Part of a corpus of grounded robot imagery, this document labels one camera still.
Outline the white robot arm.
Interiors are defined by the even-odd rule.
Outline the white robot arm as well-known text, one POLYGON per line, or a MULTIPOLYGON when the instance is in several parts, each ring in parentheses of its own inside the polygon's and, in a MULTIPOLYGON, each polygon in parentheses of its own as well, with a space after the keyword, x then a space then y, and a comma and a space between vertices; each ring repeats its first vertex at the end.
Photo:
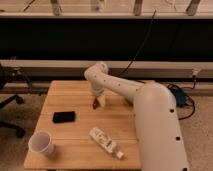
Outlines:
POLYGON ((84 71, 91 92, 109 89, 133 104, 142 171, 190 171, 184 140, 171 91, 157 82, 140 83, 108 74, 97 62, 84 71))

